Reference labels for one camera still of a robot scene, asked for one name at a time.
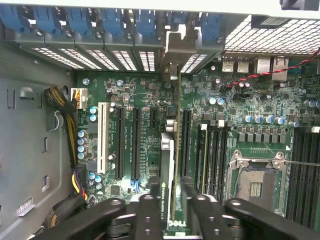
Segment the green motherboard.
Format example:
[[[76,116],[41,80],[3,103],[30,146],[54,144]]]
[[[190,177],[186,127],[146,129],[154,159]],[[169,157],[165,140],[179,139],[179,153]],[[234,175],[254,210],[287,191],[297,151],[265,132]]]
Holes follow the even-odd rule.
[[[314,160],[320,164],[320,73],[316,65],[309,63],[287,72],[286,81],[274,81],[262,77],[239,82],[227,88],[239,73],[222,72],[216,65],[198,75],[181,78],[181,123],[179,167],[175,189],[175,215],[169,229],[184,228],[183,209],[180,203],[181,143],[183,110],[191,110],[188,172],[198,193],[210,195],[210,127],[215,127],[215,199],[226,201],[228,163],[235,150],[246,157],[272,157],[277,152],[285,154],[285,160],[294,161],[295,129],[300,132],[299,162],[302,162],[304,134],[308,134],[306,163],[310,163],[311,134],[316,134]],[[89,204],[116,197],[129,202],[134,195],[149,191],[151,177],[160,175],[161,133],[164,132],[169,103],[170,84],[165,84],[158,74],[84,71],[77,75],[77,86],[87,88],[88,108],[78,113],[78,158],[87,169],[86,193]],[[108,103],[107,170],[97,173],[98,102]],[[125,142],[123,178],[116,180],[116,122],[117,110],[125,108]],[[132,180],[132,132],[133,109],[141,109],[140,178]],[[150,130],[150,108],[158,109],[157,130]],[[222,150],[220,170],[220,199],[217,199],[217,161],[219,130],[228,128],[225,185],[223,199]],[[293,220],[294,164],[287,166],[285,218]],[[299,165],[298,200],[296,220],[302,224],[302,166]],[[303,224],[309,227],[310,167],[306,165],[305,205]],[[317,167],[313,175],[312,229],[315,229],[318,187]]]

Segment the white power connector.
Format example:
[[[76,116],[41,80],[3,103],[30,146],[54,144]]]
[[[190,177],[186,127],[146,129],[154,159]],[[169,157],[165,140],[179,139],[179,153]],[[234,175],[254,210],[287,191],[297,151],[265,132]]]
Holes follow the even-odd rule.
[[[71,88],[70,101],[75,104],[77,110],[86,110],[88,108],[88,89]]]

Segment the blue card retainer strip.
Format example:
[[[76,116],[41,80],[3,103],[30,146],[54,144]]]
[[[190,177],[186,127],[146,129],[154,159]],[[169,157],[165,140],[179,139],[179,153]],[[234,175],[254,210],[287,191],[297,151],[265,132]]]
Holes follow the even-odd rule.
[[[223,14],[153,9],[90,8],[0,3],[0,21],[17,33],[72,38],[107,34],[112,39],[161,41],[180,27],[199,31],[204,41],[220,37]]]

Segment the silver square port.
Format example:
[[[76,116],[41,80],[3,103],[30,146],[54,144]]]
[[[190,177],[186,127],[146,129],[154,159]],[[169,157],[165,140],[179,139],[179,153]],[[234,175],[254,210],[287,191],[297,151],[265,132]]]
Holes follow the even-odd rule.
[[[258,74],[267,73],[271,69],[270,57],[259,57],[256,62],[256,72]]]

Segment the open black PC case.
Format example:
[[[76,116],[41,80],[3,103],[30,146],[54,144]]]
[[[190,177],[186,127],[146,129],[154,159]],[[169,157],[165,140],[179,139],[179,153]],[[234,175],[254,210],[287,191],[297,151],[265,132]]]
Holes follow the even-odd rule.
[[[113,8],[130,10],[185,11],[222,14],[219,38],[196,42],[197,53],[207,57],[191,72],[196,76],[212,66],[222,71],[222,57],[248,58],[249,72],[226,87],[273,73],[315,64],[320,73],[320,0],[0,0],[0,4]],[[159,75],[166,36],[161,41],[134,38],[102,39],[95,35],[68,38],[65,34],[38,36],[34,32],[18,33],[0,21],[0,240],[31,240],[63,221],[93,206],[116,198],[134,212],[139,197],[130,201],[109,197],[93,205],[76,194],[72,186],[73,168],[78,157],[79,109],[71,102],[71,88],[77,86],[82,72],[112,72]],[[73,69],[32,48],[48,48],[81,65]],[[96,63],[94,70],[66,55],[60,48],[74,49]],[[119,70],[108,70],[87,50],[101,50]],[[128,71],[113,54],[127,51],[137,71]],[[154,52],[155,71],[144,71],[139,51]],[[257,73],[258,58],[271,58],[270,71]],[[275,57],[288,58],[287,69],[273,71]],[[162,240],[203,240],[186,223],[184,228],[162,226]],[[129,240],[131,220],[116,220],[94,240]]]

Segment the long black expansion slot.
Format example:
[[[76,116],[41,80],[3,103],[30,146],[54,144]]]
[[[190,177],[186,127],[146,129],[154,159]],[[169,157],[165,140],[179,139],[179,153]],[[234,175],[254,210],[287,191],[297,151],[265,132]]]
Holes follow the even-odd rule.
[[[125,108],[119,107],[116,113],[116,162],[115,179],[124,177],[124,154],[125,154]]]
[[[192,111],[183,110],[181,129],[181,177],[188,175]]]
[[[141,152],[141,121],[142,110],[135,107],[132,116],[132,161],[131,179],[137,181],[140,178],[140,152]]]

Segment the CPU socket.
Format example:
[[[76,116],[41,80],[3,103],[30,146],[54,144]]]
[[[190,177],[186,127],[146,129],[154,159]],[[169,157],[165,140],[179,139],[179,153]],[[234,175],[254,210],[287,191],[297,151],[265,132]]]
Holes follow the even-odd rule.
[[[284,217],[287,165],[285,154],[243,156],[236,149],[227,165],[225,199],[243,199]]]

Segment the silver network port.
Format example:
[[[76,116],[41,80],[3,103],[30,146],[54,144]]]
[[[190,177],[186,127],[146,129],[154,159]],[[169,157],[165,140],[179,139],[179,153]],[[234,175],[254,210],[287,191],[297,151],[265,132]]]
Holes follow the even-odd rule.
[[[273,59],[272,71],[280,71],[287,69],[289,66],[289,59],[286,57],[275,57]],[[273,81],[285,82],[287,80],[287,70],[273,73],[271,79]]]

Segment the black power connector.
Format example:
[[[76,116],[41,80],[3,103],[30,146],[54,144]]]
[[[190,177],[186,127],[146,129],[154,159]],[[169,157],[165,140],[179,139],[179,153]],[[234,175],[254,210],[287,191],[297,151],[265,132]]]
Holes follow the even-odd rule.
[[[88,171],[86,164],[79,164],[72,169],[71,183],[77,195],[81,195],[85,200],[88,199],[86,186],[88,182]]]

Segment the perforated metal slot blank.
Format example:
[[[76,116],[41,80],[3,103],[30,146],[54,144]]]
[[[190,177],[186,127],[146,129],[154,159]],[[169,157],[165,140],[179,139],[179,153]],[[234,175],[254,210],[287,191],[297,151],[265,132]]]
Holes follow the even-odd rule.
[[[145,72],[155,71],[155,54],[153,51],[139,51],[140,60]]]
[[[136,72],[137,68],[129,55],[129,53],[125,50],[113,50],[112,53],[119,60],[119,62],[123,65],[123,67],[127,71]]]
[[[83,65],[89,67],[92,70],[102,70],[102,68],[94,63],[92,60],[84,56],[83,54],[79,53],[77,50],[72,48],[59,48],[64,54],[68,55],[69,57],[77,60],[78,62],[82,63]]]
[[[119,71],[120,69],[99,49],[87,49],[86,52],[100,62],[109,71]]]
[[[32,50],[46,56],[49,57],[50,59],[53,59],[55,61],[58,61],[59,63],[62,63],[68,67],[71,67],[72,69],[76,69],[76,70],[84,70],[85,68],[77,63],[75,63],[74,61],[69,60],[68,58],[46,48],[46,47],[33,47]]]
[[[193,54],[180,70],[183,74],[190,74],[208,55]]]

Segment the silver USB port block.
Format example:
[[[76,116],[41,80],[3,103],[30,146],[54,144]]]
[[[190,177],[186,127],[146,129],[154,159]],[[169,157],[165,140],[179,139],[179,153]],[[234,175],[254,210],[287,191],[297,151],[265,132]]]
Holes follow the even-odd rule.
[[[222,57],[221,71],[223,73],[243,73],[249,72],[249,60],[246,57]]]

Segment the white expansion slot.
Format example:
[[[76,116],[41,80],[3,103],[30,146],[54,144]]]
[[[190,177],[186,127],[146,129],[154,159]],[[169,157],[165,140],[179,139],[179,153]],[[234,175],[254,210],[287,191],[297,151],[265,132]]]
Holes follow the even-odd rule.
[[[107,152],[108,152],[108,121],[109,104],[98,102],[98,132],[97,132],[97,173],[105,174],[107,171]]]

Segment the thin metal locking lever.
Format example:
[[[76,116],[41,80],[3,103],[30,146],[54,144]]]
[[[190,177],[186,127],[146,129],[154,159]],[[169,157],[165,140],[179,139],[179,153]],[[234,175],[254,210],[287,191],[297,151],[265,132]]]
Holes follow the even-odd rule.
[[[310,163],[310,162],[299,162],[299,161],[291,161],[291,160],[281,160],[281,159],[269,159],[269,158],[244,158],[240,157],[235,160],[235,162],[238,164],[240,162],[244,163],[279,163],[282,165],[285,164],[291,164],[291,165],[303,165],[303,166],[312,166],[312,167],[320,167],[320,163]]]

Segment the black RAM slot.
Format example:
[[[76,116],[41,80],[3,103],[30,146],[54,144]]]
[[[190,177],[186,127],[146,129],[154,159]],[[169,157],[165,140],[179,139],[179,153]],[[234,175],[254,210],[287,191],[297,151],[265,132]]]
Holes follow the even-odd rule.
[[[209,148],[209,181],[208,181],[208,194],[214,194],[214,184],[215,184],[215,155],[216,155],[216,130],[215,127],[210,127],[210,148]]]
[[[225,190],[225,175],[226,175],[226,158],[227,158],[227,146],[228,146],[228,128],[225,126],[222,132],[222,175],[221,175],[221,199],[224,199],[224,190]]]
[[[220,199],[220,176],[221,176],[221,154],[222,154],[223,128],[218,128],[218,155],[217,155],[217,173],[216,173],[216,197]]]
[[[294,158],[293,160],[295,162],[299,162],[299,157],[300,157],[300,144],[301,144],[301,137],[300,137],[300,131],[298,130],[298,128],[295,129],[295,132],[294,132]],[[298,183],[299,183],[299,165],[298,164],[295,164],[294,165],[294,195],[293,195],[293,200],[294,200],[294,207],[293,207],[293,213],[292,213],[292,219],[295,221],[296,220],[296,216],[297,216],[297,201],[298,201],[298,197],[297,197],[297,194],[298,194]]]
[[[315,223],[314,223],[314,229],[319,230],[320,229],[320,166],[317,167],[317,206],[316,206],[316,212],[315,212]]]
[[[303,152],[302,152],[302,162],[303,163],[306,163],[307,160],[307,156],[308,156],[308,146],[309,146],[309,137],[308,137],[308,134],[305,133],[304,135],[304,141],[303,141]],[[306,187],[306,165],[303,165],[301,167],[301,176],[303,177],[302,179],[302,186],[301,186],[301,223],[304,224],[304,211],[305,211],[305,198],[306,198],[306,190],[305,190],[305,187]]]
[[[315,147],[317,145],[317,135],[315,133],[311,134],[311,146],[310,146],[310,163],[315,163]],[[309,226],[312,228],[312,218],[313,218],[313,197],[314,197],[314,166],[309,167],[309,197],[310,197],[310,205],[309,205]]]

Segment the short black expansion slot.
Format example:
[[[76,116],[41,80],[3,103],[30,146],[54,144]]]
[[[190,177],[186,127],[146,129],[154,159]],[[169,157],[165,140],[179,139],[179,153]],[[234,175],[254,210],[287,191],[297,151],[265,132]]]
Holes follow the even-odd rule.
[[[149,129],[158,129],[158,109],[156,107],[151,107],[149,110]]]

